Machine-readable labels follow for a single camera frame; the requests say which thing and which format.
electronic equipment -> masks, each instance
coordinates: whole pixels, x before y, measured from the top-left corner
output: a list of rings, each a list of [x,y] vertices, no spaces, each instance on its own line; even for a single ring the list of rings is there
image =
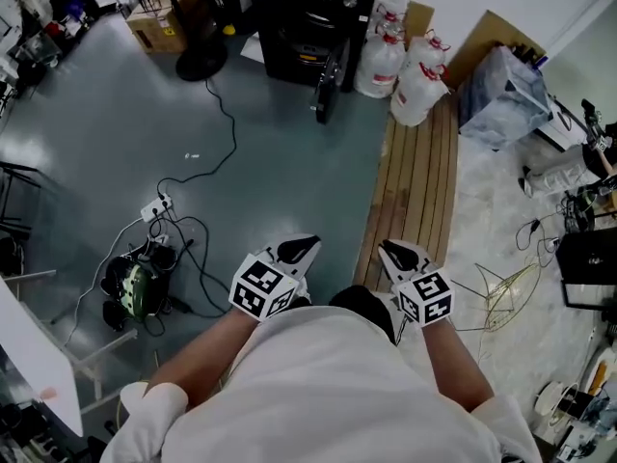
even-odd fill
[[[179,254],[148,236],[144,245],[110,260],[100,282],[112,300],[103,303],[103,319],[121,331],[126,319],[144,322],[150,315],[169,312],[169,282]]]
[[[565,284],[617,285],[617,228],[567,233],[557,249]]]
[[[374,1],[253,0],[268,75],[314,87],[320,123],[352,90]]]
[[[612,146],[612,138],[606,137],[600,127],[602,113],[596,107],[584,99],[580,106],[585,112],[585,123],[587,123],[587,144],[591,149],[598,148],[601,151]]]
[[[566,232],[592,232],[596,228],[598,218],[616,215],[617,211],[596,214],[593,207],[597,197],[605,197],[615,190],[617,190],[617,176],[613,175],[591,185],[579,187],[575,195],[566,192],[564,203]]]

yellow item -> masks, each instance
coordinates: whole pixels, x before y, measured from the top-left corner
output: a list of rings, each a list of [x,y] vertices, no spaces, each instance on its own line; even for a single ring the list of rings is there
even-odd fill
[[[591,383],[591,388],[589,388],[588,394],[595,396],[600,393],[600,390],[602,389],[602,386],[604,385],[604,382],[606,381],[606,379],[604,379],[605,375],[606,375],[606,362],[602,360],[600,364],[598,365],[598,370],[596,370],[596,375],[594,376],[594,380]]]
[[[226,36],[233,36],[235,34],[235,28],[233,24],[228,24],[223,28],[223,34]]]

person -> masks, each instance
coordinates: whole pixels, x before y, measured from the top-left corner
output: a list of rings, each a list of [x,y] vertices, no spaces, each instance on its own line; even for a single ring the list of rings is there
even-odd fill
[[[617,123],[606,126],[606,135],[615,138]],[[547,161],[544,166],[523,166],[519,185],[528,197],[540,197],[573,190],[617,174],[617,143],[604,152],[587,144],[576,145]]]
[[[516,401],[494,394],[447,319],[422,330],[437,393],[366,288],[303,301],[260,324],[233,309],[189,343],[101,462],[542,461]]]

wooden slat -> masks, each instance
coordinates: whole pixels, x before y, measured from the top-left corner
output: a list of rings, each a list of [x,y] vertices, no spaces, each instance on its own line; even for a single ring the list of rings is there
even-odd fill
[[[450,238],[450,225],[452,223],[452,211],[454,210],[454,193],[456,190],[456,164],[459,143],[459,121],[458,121],[458,97],[452,95],[450,98],[450,153],[447,163],[447,187],[445,189],[445,204],[443,207],[443,223],[440,231],[440,243],[437,248],[435,262],[438,266],[445,263],[447,254],[447,243]]]
[[[386,126],[386,136],[382,144],[382,153],[377,169],[377,182],[373,192],[373,201],[368,212],[366,221],[366,230],[364,231],[364,239],[356,265],[356,273],[354,275],[354,284],[362,285],[366,278],[366,270],[370,261],[370,254],[373,250],[373,242],[377,232],[377,224],[379,223],[379,215],[382,211],[382,202],[386,191],[386,180],[388,179],[389,161],[392,153],[392,140],[394,138],[395,121],[392,116],[389,116]]]
[[[424,210],[422,211],[422,223],[417,244],[426,249],[431,237],[433,227],[433,214],[435,213],[435,200],[437,199],[437,183],[440,176],[440,160],[442,156],[442,115],[443,108],[440,103],[433,108],[433,127],[431,129],[431,157],[428,166],[428,180],[426,181],[426,196],[424,198]]]
[[[407,204],[407,217],[403,228],[403,240],[417,243],[424,210],[426,182],[428,180],[429,157],[431,152],[432,114],[417,128],[416,154],[414,156],[414,171],[412,185]]]
[[[409,189],[412,184],[412,172],[414,170],[414,156],[416,154],[417,127],[407,127],[405,132],[405,148],[403,151],[403,163],[401,173],[398,178],[398,189],[394,200],[394,214],[389,229],[388,238],[400,240],[403,236],[405,227],[405,217],[407,216],[407,204],[409,203]],[[390,280],[386,271],[382,268],[377,284],[377,291],[388,292]]]
[[[396,199],[396,190],[398,188],[398,179],[401,172],[401,164],[403,162],[403,148],[405,146],[405,126],[400,123],[396,124],[394,129],[394,141],[392,142],[392,155],[389,161],[388,180],[386,181],[386,192],[382,202],[382,211],[379,215],[379,223],[377,232],[373,242],[373,248],[366,270],[366,278],[364,286],[370,290],[377,289],[379,275],[382,270],[382,262],[379,258],[377,249],[382,240],[388,238],[389,228],[392,223],[392,215],[394,213],[394,200]]]
[[[437,249],[440,243],[440,235],[443,225],[443,209],[445,207],[445,191],[447,188],[448,159],[450,155],[450,101],[448,97],[443,97],[440,101],[442,105],[442,130],[435,135],[442,138],[442,149],[440,159],[439,181],[437,182],[437,197],[435,199],[435,212],[433,213],[433,225],[431,226],[431,236],[428,240],[426,251],[431,259],[437,258]]]

gray floor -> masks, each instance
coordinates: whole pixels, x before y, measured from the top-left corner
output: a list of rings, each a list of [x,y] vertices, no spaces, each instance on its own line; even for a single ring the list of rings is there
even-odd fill
[[[18,102],[2,136],[2,159],[39,168],[48,178],[38,200],[28,246],[28,270],[57,268],[58,277],[25,289],[25,299],[47,319],[74,304],[93,278],[119,230],[140,217],[156,197],[161,177],[207,171],[231,148],[230,123],[202,83],[174,76],[173,58],[157,63],[144,54],[121,17],[97,23],[73,53]],[[350,285],[362,243],[387,103],[356,93],[342,95],[331,121],[316,123],[311,88],[269,79],[262,64],[232,57],[211,81],[237,120],[238,151],[214,177],[170,183],[179,217],[201,218],[210,229],[207,270],[230,283],[250,251],[280,233],[313,232],[322,251],[309,271],[317,302]],[[199,158],[186,154],[198,154]],[[142,243],[148,227],[121,240]],[[183,227],[203,251],[198,226]],[[178,238],[170,229],[175,243]],[[227,295],[208,283],[219,303]],[[196,310],[212,312],[188,259],[174,276],[173,293]],[[83,302],[70,348],[86,355],[116,337],[101,318],[98,289]],[[68,314],[55,328],[65,339]],[[140,338],[103,366],[108,388],[148,376],[152,349],[162,360],[207,326],[202,319],[165,318],[167,333]],[[87,417],[87,431],[100,422]]]

